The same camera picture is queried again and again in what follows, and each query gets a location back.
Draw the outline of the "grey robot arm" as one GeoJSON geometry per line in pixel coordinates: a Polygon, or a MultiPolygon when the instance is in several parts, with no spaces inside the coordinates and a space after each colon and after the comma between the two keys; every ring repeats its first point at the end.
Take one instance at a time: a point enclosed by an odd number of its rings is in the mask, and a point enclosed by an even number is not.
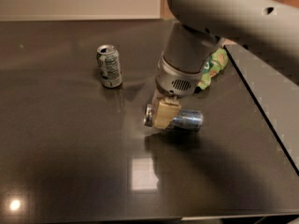
{"type": "Polygon", "coordinates": [[[299,9],[274,0],[167,0],[176,18],[158,62],[153,113],[145,121],[165,130],[195,91],[203,65],[232,40],[281,75],[298,82],[299,9]]]}

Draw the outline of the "tan taped gripper finger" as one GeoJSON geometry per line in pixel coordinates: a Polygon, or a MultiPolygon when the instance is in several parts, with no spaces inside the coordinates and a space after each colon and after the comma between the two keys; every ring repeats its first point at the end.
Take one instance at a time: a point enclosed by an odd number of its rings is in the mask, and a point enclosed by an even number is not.
{"type": "Polygon", "coordinates": [[[152,126],[165,130],[173,118],[181,110],[181,105],[176,96],[155,97],[152,100],[154,115],[152,126]]]}

